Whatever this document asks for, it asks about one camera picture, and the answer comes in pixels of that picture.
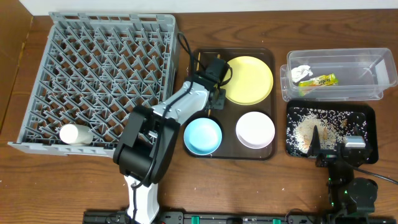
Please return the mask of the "white cup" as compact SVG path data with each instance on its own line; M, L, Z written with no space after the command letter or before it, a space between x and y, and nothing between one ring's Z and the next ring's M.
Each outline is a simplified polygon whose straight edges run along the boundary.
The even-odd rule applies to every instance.
M88 126L80 124L66 124L60 130L60 139L72 146L86 146L91 144L94 135Z

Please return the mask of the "green snack wrapper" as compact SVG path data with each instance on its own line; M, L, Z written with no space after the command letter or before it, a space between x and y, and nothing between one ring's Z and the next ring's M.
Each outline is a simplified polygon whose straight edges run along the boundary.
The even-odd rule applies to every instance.
M339 79L337 79L334 73L314 77L309 80L302 81L298 84L300 88L305 88L304 90L299 91L299 95L305 96L307 93L311 92L312 90L314 90L315 87L318 86L332 86L337 85L338 83Z

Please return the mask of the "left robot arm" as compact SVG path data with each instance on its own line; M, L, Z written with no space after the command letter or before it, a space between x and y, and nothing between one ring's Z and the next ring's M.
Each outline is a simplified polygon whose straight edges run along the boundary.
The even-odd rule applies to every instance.
M133 109L113 153L113 162L128 185L129 207L108 215L106 223L154 221L160 208L158 183L169 168L181 125L200 111L223 109L223 85L232 76L232 67L214 58L204 70L194 70L167 100Z

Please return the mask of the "white pink bowl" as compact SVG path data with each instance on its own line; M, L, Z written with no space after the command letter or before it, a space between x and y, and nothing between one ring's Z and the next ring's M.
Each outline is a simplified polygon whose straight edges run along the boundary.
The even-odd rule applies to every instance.
M267 147L275 137L275 126L268 115L252 111L238 119L236 136L246 147L262 149Z

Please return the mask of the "white tissue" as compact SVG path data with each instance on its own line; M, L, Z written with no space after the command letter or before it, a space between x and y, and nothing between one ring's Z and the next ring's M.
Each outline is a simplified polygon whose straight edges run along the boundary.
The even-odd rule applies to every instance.
M299 82L305 77L311 77L313 75L313 72L311 71L311 67L309 65L300 65L298 67L295 67L291 69L290 73L292 76L292 81L294 83Z

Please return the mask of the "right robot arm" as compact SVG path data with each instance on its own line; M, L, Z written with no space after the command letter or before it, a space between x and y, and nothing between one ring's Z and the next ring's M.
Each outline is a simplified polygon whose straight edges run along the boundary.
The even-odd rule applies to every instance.
M315 165L328 169L328 198L332 206L315 223L369 223L378 186L371 179L355 177L354 171L369 159L372 151L362 136L345 136L336 149L323 149L318 127L313 128L307 156L315 156Z

